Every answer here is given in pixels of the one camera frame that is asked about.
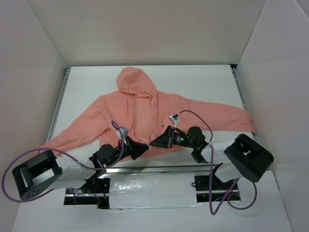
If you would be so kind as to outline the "salmon pink hooded jacket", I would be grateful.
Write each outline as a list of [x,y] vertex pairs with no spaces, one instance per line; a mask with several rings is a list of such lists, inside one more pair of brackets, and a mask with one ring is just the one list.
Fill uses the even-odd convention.
[[136,142],[149,144],[168,125],[170,115],[180,113],[178,128],[255,132],[253,117],[244,109],[227,104],[196,101],[156,89],[141,69],[126,67],[116,80],[118,90],[98,97],[65,130],[44,147],[55,155],[98,140],[101,145],[117,145],[119,136],[112,122],[129,129]]

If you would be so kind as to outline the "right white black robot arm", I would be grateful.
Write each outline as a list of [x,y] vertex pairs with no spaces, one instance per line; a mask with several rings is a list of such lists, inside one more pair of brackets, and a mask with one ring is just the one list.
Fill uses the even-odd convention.
[[234,140],[214,143],[206,141],[201,128],[191,127],[188,133],[168,126],[165,132],[150,142],[150,146],[171,149],[173,146],[191,148],[197,163],[217,164],[213,168],[210,184],[221,189],[232,179],[246,178],[257,183],[274,161],[273,155],[245,134]]

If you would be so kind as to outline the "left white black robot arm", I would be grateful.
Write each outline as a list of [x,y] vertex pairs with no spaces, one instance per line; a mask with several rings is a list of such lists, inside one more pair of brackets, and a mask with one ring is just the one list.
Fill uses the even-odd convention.
[[20,202],[30,202],[46,190],[75,188],[88,193],[96,180],[125,158],[136,160],[149,149],[148,145],[133,141],[129,136],[119,140],[118,146],[102,145],[85,163],[71,155],[56,157],[56,149],[49,148],[13,168],[12,174]]

